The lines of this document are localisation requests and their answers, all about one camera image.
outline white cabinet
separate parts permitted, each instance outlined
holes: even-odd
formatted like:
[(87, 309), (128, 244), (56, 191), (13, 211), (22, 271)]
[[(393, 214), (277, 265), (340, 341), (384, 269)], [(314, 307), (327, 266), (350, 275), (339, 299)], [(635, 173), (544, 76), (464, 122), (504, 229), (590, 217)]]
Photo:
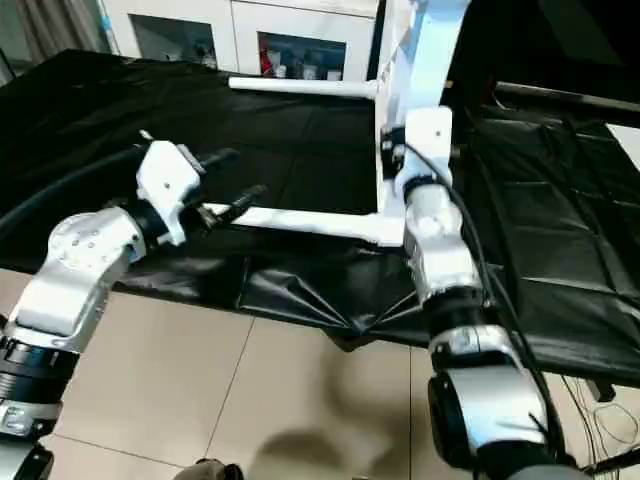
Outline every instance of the white cabinet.
[(232, 8), (240, 72), (365, 80), (373, 18), (240, 1)]
[(104, 0), (120, 54), (237, 71), (229, 0)]
[(366, 77), (377, 5), (377, 0), (103, 2), (124, 56), (354, 81)]

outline tiled floor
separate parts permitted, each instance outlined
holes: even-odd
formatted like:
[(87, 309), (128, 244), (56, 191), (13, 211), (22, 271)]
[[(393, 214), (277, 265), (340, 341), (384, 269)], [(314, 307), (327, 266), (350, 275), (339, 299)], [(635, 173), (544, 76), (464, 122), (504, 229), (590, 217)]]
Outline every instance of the tiled floor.
[[(0, 270), (0, 311), (27, 281)], [(250, 480), (469, 479), (433, 447), (430, 374), (422, 350), (376, 342), (345, 354), (315, 329), (114, 294), (44, 443), (54, 480), (170, 480), (203, 456), (240, 463)], [(584, 462), (578, 414), (561, 379), (549, 380)], [(640, 416), (640, 393), (618, 391)], [(602, 414), (621, 440), (637, 433), (620, 411)]]

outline white horizontal bar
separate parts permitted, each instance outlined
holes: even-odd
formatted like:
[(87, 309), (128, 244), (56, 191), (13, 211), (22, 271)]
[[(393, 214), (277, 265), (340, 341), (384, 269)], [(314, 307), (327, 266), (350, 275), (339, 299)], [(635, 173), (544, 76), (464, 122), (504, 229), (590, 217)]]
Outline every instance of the white horizontal bar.
[[(204, 206), (213, 213), (221, 213), (227, 208), (221, 203), (205, 203)], [(345, 215), (251, 207), (233, 223), (246, 227), (358, 238), (381, 247), (402, 246), (404, 236), (404, 217), (387, 217), (379, 213)]]
[(334, 97), (368, 98), (369, 100), (375, 100), (378, 93), (378, 83), (375, 80), (369, 80), (368, 82), (334, 82), (330, 80), (230, 77), (229, 87), (236, 90), (330, 95)]

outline floor tile grout line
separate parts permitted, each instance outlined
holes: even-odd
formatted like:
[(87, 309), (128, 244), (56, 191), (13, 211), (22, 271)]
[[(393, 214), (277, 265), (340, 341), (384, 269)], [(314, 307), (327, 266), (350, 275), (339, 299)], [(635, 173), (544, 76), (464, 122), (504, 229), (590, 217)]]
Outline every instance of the floor tile grout line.
[(251, 337), (251, 332), (253, 331), (253, 325), (256, 322), (256, 317), (253, 317), (251, 320), (251, 325), (249, 326), (249, 331), (247, 332), (247, 338), (244, 339), (244, 344), (242, 345), (242, 350), (240, 351), (240, 355), (238, 356), (238, 361), (236, 362), (236, 368), (233, 371), (233, 375), (231, 376), (231, 381), (229, 382), (229, 387), (227, 388), (227, 393), (224, 395), (224, 400), (222, 400), (222, 405), (220, 406), (220, 412), (218, 412), (218, 417), (216, 418), (216, 422), (213, 425), (213, 431), (211, 432), (211, 436), (209, 437), (209, 443), (207, 443), (207, 448), (203, 453), (203, 457), (207, 456), (207, 452), (211, 448), (211, 443), (213, 442), (213, 437), (216, 434), (216, 430), (218, 429), (218, 424), (220, 423), (220, 419), (222, 418), (222, 412), (224, 412), (224, 407), (227, 404), (227, 399), (229, 398), (229, 393), (231, 393), (231, 387), (233, 387), (233, 382), (236, 379), (236, 373), (238, 373), (238, 368), (240, 368), (240, 362), (242, 361), (242, 357), (244, 356), (244, 351), (247, 348), (247, 344), (249, 343), (249, 337)]
[(409, 480), (413, 477), (413, 347), (409, 347)]
[(105, 447), (104, 445), (98, 445), (97, 443), (87, 442), (86, 440), (80, 440), (79, 438), (68, 437), (66, 435), (60, 435), (58, 433), (53, 434), (54, 437), (64, 438), (65, 440), (70, 440), (72, 442), (83, 443), (85, 445), (89, 445), (91, 447), (101, 448), (102, 450), (109, 450), (110, 452), (120, 453), (122, 455), (128, 455), (130, 457), (139, 458), (141, 460), (147, 460), (149, 462), (161, 463), (163, 465), (168, 465), (170, 467), (176, 468), (184, 468), (184, 465), (177, 465), (175, 463), (166, 462), (164, 460), (158, 460), (157, 458), (145, 457), (144, 455), (138, 455), (137, 453), (125, 452), (124, 450), (118, 450), (117, 448)]

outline black plastic sheet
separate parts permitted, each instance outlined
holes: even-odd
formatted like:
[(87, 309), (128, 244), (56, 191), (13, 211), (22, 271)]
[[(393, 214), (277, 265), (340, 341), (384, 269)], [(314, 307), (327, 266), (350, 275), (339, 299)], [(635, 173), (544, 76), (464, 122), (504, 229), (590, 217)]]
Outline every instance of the black plastic sheet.
[[(375, 210), (370, 102), (233, 92), (226, 78), (197, 65), (66, 52), (3, 87), (0, 212), (139, 142), (141, 128), (196, 154), (240, 150), (241, 161), (207, 180), (211, 201), (263, 183), (262, 206)], [(640, 385), (640, 173), (599, 124), (489, 112), (457, 136), (468, 148), (456, 187), (543, 366)], [(100, 172), (90, 190), (72, 185), (0, 232), (0, 265), (35, 271), (51, 228), (131, 196), (136, 168)], [(355, 240), (227, 228), (144, 259), (118, 288), (351, 340), (429, 342), (402, 252)]]

